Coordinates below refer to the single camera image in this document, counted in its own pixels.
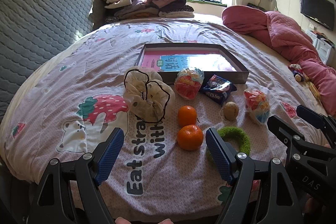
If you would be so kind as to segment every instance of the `television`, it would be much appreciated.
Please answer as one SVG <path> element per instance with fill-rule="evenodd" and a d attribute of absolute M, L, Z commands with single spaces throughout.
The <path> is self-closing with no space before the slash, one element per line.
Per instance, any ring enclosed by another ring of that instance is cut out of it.
<path fill-rule="evenodd" d="M 335 8 L 328 0 L 301 0 L 301 13 L 320 23 L 329 30 L 334 30 Z"/>

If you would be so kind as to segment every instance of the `blue gripper pad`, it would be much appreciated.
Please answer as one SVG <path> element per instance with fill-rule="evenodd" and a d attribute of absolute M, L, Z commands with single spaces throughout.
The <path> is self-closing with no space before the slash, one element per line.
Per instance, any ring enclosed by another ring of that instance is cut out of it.
<path fill-rule="evenodd" d="M 119 129 L 98 161 L 98 172 L 94 178 L 97 185 L 108 179 L 123 144 L 124 132 Z"/>
<path fill-rule="evenodd" d="M 222 180 L 227 181 L 228 184 L 231 185 L 234 179 L 231 174 L 231 164 L 226 159 L 222 148 L 220 147 L 210 130 L 207 130 L 205 133 L 205 141 Z"/>

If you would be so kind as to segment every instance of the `strawberry print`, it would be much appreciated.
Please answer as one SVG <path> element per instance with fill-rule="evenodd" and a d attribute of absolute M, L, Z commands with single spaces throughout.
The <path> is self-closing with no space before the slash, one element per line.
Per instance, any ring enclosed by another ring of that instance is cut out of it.
<path fill-rule="evenodd" d="M 124 98 L 119 95 L 100 94 L 85 99 L 85 103 L 78 106 L 80 110 L 77 112 L 83 117 L 83 121 L 95 123 L 100 113 L 106 113 L 104 123 L 112 122 L 116 119 L 116 115 L 120 111 L 128 112 L 128 106 Z"/>
<path fill-rule="evenodd" d="M 26 125 L 25 123 L 19 122 L 17 126 L 13 128 L 13 131 L 12 131 L 13 138 L 15 138 L 23 130 L 25 125 Z"/>
<path fill-rule="evenodd" d="M 281 101 L 280 104 L 282 105 L 282 107 L 284 108 L 284 110 L 286 111 L 286 113 L 290 118 L 294 118 L 296 116 L 296 109 L 293 106 L 284 101 Z"/>
<path fill-rule="evenodd" d="M 149 32 L 152 32 L 154 31 L 153 29 L 142 29 L 142 30 L 136 30 L 134 31 L 135 33 L 142 33 L 142 32 L 145 32 L 145 33 L 149 33 Z"/>
<path fill-rule="evenodd" d="M 98 38 L 98 39 L 95 40 L 95 42 L 99 42 L 99 41 L 102 41 L 102 40 L 104 40 L 104 39 L 105 39 L 105 38 L 103 38 L 103 37 L 102 37 L 102 38 Z"/>

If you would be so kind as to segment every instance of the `oreo package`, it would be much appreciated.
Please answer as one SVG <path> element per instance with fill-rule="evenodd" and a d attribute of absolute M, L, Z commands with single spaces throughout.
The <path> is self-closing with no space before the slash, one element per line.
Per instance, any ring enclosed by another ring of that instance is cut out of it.
<path fill-rule="evenodd" d="M 207 82 L 206 86 L 201 88 L 199 92 L 204 93 L 211 100 L 222 106 L 230 96 L 230 93 L 236 90 L 236 86 L 230 81 L 217 75 L 213 75 Z"/>

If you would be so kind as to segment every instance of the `white cabinet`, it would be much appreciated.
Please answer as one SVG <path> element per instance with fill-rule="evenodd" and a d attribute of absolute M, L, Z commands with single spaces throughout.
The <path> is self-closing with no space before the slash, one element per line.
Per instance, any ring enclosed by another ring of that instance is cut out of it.
<path fill-rule="evenodd" d="M 328 65 L 334 58 L 335 49 L 327 42 L 318 39 L 316 49 L 324 64 Z"/>
<path fill-rule="evenodd" d="M 306 30 L 306 34 L 313 40 L 313 46 L 319 53 L 322 62 L 326 65 L 330 64 L 335 55 L 335 48 L 324 40 L 318 39 L 317 35 L 310 30 Z"/>
<path fill-rule="evenodd" d="M 306 34 L 308 34 L 308 36 L 311 38 L 311 40 L 313 40 L 313 46 L 316 47 L 317 45 L 317 35 L 314 34 L 313 32 L 311 32 L 310 30 L 306 30 Z"/>

